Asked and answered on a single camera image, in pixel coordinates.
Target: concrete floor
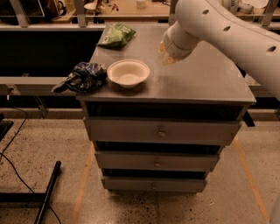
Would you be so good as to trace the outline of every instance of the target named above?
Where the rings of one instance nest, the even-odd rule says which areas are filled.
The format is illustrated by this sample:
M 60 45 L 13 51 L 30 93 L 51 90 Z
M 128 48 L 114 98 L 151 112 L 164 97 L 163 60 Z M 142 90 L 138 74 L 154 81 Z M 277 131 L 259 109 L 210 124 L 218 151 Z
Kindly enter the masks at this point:
M 14 125 L 0 150 L 23 121 L 18 112 L 5 114 Z M 35 192 L 46 189 L 55 162 L 61 161 L 51 207 L 64 224 L 265 224 L 280 193 L 280 122 L 274 111 L 250 110 L 256 126 L 242 124 L 197 194 L 104 190 L 81 112 L 52 111 L 46 119 L 29 114 L 5 155 Z M 3 158 L 0 191 L 28 192 Z M 0 205 L 0 223 L 34 223 L 37 211 Z M 58 223 L 50 210 L 44 223 Z

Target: drawer knob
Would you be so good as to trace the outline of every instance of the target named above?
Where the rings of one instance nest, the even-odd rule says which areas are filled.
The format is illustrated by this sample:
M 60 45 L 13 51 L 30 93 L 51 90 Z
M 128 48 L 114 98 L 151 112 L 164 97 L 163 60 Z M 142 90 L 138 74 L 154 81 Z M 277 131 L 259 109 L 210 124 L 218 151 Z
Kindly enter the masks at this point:
M 159 130 L 159 131 L 157 132 L 157 136 L 158 136 L 158 137 L 165 137 L 165 132 L 162 131 L 162 130 Z
M 155 166 L 156 166 L 156 167 L 160 167 L 160 163 L 159 163 L 159 162 L 156 162 L 156 163 L 155 163 Z

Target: drawer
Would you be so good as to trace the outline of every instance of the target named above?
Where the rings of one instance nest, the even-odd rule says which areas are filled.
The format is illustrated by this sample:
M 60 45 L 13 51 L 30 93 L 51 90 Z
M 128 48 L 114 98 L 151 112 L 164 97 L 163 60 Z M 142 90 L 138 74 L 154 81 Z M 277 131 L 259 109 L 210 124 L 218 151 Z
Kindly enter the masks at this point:
M 95 153 L 100 168 L 155 171 L 211 172 L 218 155 L 188 155 L 141 151 L 102 151 Z
M 207 182 L 204 179 L 165 178 L 102 178 L 108 190 L 201 193 Z
M 85 119 L 92 141 L 230 145 L 238 122 Z

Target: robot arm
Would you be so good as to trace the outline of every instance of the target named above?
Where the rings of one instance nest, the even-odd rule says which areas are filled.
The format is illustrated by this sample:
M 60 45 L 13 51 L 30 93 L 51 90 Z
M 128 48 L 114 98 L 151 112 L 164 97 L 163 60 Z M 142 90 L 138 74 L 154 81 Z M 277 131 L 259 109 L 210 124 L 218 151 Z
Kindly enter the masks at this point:
M 189 56 L 205 40 L 280 100 L 278 35 L 240 20 L 217 0 L 178 0 L 175 17 L 162 42 L 174 61 Z

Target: crumpled green packet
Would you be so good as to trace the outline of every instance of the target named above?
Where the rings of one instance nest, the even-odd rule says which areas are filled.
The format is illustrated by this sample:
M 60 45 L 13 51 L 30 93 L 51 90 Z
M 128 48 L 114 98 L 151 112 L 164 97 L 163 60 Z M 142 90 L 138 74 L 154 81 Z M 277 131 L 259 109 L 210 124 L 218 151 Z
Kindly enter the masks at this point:
M 103 42 L 98 44 L 105 48 L 116 48 L 126 45 L 136 33 L 135 30 L 131 29 L 124 24 L 112 24 L 108 30 L 106 38 Z

